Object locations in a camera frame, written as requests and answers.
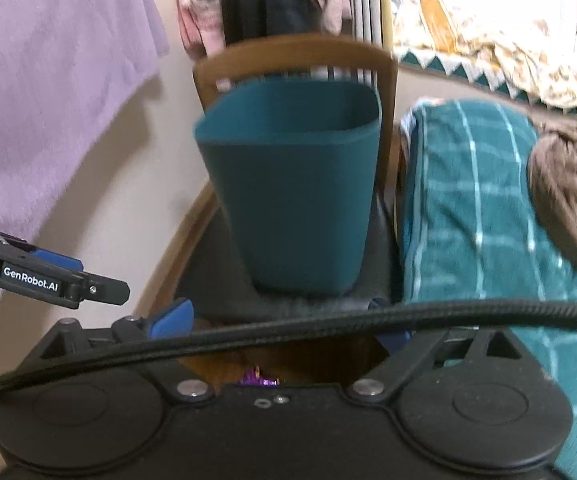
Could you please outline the brown fuzzy blanket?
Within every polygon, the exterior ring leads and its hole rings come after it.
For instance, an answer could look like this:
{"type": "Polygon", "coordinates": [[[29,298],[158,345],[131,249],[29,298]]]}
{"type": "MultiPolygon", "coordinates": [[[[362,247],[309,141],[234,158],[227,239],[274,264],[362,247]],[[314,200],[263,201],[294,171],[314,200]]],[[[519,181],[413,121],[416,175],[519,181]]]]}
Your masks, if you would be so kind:
{"type": "Polygon", "coordinates": [[[539,122],[527,162],[529,195],[541,226],[577,267],[577,122],[539,122]]]}

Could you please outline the purple fleece towel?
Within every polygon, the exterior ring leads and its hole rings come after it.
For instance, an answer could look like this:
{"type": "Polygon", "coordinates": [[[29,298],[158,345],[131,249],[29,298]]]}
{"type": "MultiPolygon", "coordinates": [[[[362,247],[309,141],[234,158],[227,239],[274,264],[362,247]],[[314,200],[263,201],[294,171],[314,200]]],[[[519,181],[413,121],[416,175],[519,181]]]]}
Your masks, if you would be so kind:
{"type": "Polygon", "coordinates": [[[154,0],[0,0],[0,231],[37,236],[167,50],[154,0]]]}

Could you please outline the yellow floral quilt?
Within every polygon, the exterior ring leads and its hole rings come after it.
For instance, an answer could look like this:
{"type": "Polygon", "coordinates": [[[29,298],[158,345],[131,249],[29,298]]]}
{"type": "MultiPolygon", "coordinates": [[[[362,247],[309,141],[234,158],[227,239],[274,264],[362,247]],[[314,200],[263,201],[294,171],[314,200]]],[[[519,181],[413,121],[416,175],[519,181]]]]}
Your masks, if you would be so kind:
{"type": "Polygon", "coordinates": [[[504,0],[393,0],[399,60],[577,115],[570,42],[504,0]]]}

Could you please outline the teal plastic trash bin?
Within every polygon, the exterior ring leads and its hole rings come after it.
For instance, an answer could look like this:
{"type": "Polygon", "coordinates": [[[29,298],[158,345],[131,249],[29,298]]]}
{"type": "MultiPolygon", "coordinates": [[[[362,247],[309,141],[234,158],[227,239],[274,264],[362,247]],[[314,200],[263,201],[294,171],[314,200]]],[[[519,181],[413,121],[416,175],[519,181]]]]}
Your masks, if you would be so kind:
{"type": "Polygon", "coordinates": [[[240,84],[194,128],[238,253],[265,288],[339,295],[358,280],[381,99],[356,80],[240,84]]]}

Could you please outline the purple snack wrapper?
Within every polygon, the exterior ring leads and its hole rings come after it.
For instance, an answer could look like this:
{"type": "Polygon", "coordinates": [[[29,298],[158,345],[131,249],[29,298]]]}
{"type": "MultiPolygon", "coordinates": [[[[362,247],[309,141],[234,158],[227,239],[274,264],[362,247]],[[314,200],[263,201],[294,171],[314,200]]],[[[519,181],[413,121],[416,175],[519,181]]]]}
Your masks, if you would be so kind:
{"type": "Polygon", "coordinates": [[[238,385],[257,387],[277,387],[280,383],[279,378],[272,378],[264,375],[258,366],[246,370],[238,381],[238,385]]]}

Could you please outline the teal plaid blanket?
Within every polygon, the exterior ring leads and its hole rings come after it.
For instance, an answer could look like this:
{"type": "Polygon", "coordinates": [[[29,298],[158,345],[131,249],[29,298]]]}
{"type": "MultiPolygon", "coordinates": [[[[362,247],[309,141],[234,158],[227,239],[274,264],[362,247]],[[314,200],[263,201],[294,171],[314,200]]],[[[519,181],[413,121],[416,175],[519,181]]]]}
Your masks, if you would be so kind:
{"type": "MultiPolygon", "coordinates": [[[[577,269],[549,239],[529,197],[527,162],[538,133],[525,114],[490,101],[426,101],[404,115],[401,128],[410,145],[404,301],[577,303],[577,269]]],[[[577,333],[514,332],[573,406],[556,465],[577,479],[577,333]]]]}

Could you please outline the black hanging jacket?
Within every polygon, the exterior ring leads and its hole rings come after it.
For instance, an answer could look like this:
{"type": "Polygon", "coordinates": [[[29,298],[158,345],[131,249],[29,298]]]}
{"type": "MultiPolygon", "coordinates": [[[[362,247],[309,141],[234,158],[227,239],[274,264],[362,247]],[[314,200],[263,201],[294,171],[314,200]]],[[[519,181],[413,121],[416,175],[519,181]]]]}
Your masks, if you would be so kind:
{"type": "Polygon", "coordinates": [[[221,0],[221,9],[228,46],[319,29],[319,11],[311,0],[221,0]]]}

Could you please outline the wooden chair black seat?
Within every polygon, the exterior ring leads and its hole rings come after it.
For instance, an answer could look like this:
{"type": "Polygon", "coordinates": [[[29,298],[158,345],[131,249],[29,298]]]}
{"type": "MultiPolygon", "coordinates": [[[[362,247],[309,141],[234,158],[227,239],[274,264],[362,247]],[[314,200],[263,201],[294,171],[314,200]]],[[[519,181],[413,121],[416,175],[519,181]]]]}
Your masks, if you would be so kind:
{"type": "MultiPolygon", "coordinates": [[[[373,68],[377,89],[386,108],[377,159],[377,188],[369,220],[369,239],[360,280],[348,304],[371,292],[395,301],[401,296],[395,181],[400,167],[400,141],[395,128],[397,61],[390,52],[374,44],[319,34],[275,36],[247,40],[228,47],[213,58],[200,61],[193,77],[200,104],[209,107],[220,99],[220,75],[248,80],[270,73],[273,68],[302,70],[324,65],[328,68],[373,68]]],[[[223,299],[233,292],[243,296],[244,270],[226,235],[226,219],[210,183],[205,183],[183,216],[176,234],[160,259],[139,302],[138,310],[152,314],[204,284],[200,274],[209,264],[218,266],[226,280],[211,298],[223,299]]],[[[235,384],[253,370],[278,378],[284,384],[349,385],[381,362],[386,352],[369,336],[343,336],[328,340],[295,341],[279,346],[241,349],[182,359],[191,372],[215,389],[235,384]]]]}

